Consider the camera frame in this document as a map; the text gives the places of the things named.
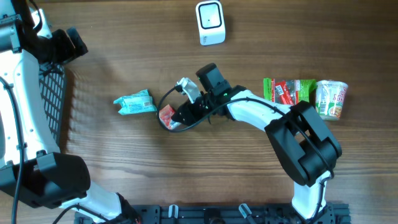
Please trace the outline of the red small box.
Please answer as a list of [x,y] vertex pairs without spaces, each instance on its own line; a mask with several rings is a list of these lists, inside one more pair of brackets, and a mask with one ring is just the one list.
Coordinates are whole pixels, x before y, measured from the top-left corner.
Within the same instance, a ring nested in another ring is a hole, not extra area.
[[179,122],[173,121],[172,116],[175,114],[175,110],[167,105],[159,111],[159,118],[163,125],[168,129],[175,129],[180,126]]

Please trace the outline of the teal tissue pack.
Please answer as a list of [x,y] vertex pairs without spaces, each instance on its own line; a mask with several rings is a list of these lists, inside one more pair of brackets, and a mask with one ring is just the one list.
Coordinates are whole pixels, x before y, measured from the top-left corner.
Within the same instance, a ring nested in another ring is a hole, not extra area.
[[157,111],[153,98],[149,94],[148,89],[141,90],[128,96],[121,96],[114,100],[113,104],[119,104],[121,106],[121,109],[118,111],[118,113],[121,115]]

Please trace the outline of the red snack stick packet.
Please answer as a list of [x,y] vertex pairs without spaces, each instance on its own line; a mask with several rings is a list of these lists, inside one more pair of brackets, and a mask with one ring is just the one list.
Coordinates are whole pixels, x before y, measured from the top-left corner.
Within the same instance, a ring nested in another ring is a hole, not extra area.
[[293,99],[290,95],[290,91],[285,81],[281,81],[275,84],[275,92],[278,96],[280,104],[294,105]]

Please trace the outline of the green gummy candy bag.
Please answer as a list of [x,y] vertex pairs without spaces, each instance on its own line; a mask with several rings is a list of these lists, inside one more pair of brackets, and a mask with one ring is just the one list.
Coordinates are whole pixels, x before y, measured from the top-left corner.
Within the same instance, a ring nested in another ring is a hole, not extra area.
[[284,80],[277,78],[263,79],[263,92],[266,100],[279,103],[278,96],[275,92],[275,84],[281,81],[286,82],[294,105],[300,101],[310,101],[310,94],[315,89],[316,80]]

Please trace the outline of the instant noodle cup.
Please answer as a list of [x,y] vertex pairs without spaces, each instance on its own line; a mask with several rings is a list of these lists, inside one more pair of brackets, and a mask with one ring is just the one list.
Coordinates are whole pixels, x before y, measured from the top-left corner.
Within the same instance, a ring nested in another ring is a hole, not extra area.
[[323,120],[337,121],[341,117],[348,85],[334,80],[316,82],[315,109]]

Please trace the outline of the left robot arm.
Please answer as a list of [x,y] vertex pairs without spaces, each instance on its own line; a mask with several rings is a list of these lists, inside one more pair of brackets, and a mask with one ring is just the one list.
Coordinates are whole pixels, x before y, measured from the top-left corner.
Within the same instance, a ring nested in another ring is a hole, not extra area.
[[120,194],[90,179],[54,138],[64,65],[88,49],[75,28],[51,31],[33,1],[1,2],[1,190],[17,208],[75,210],[95,223],[140,223]]

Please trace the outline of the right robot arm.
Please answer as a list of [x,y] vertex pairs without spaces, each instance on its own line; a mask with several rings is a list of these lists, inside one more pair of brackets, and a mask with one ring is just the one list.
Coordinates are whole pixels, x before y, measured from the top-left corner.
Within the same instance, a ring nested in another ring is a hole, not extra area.
[[197,71],[200,91],[189,78],[174,90],[188,100],[178,107],[172,120],[191,129],[218,114],[264,131],[287,175],[294,182],[292,206],[307,223],[315,223],[326,207],[326,183],[342,149],[324,121],[308,102],[283,105],[256,96],[247,88],[232,87],[218,67],[210,63]]

